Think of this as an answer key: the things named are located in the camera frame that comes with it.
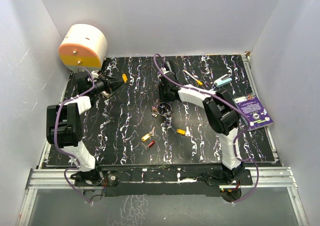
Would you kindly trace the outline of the metal keyring with keys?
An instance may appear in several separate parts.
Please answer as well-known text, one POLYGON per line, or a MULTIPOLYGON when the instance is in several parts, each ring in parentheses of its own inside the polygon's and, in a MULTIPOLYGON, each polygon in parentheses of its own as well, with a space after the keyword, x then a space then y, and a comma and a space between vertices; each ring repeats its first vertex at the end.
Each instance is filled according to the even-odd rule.
POLYGON ((157 99, 151 106, 151 115, 155 118, 158 116, 166 117, 171 113, 172 106, 166 102, 161 102, 159 99, 157 99))

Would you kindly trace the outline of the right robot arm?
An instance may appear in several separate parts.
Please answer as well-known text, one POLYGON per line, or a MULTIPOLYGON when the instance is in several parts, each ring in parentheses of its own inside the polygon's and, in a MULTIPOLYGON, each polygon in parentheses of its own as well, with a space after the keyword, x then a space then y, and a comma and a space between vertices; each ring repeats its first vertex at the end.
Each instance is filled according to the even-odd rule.
POLYGON ((241 178, 245 167, 240 159, 238 134, 240 115, 229 94, 199 89, 191 84, 180 85, 172 71, 160 71, 159 96, 163 102, 180 101, 201 107, 209 125, 218 135, 222 152, 223 180, 233 185, 241 178))

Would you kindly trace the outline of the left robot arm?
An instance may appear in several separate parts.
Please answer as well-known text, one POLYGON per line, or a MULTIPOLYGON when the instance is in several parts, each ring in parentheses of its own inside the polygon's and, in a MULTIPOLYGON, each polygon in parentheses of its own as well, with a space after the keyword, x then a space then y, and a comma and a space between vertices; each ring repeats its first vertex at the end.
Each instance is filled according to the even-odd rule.
POLYGON ((90 110, 99 94, 111 97, 125 84, 123 79, 107 76, 101 71, 80 71, 75 75, 77 95, 46 110, 46 139, 57 151, 67 155, 86 173, 86 180, 93 186, 103 181, 102 171, 96 169, 96 159, 83 142, 84 129, 81 115, 90 110))

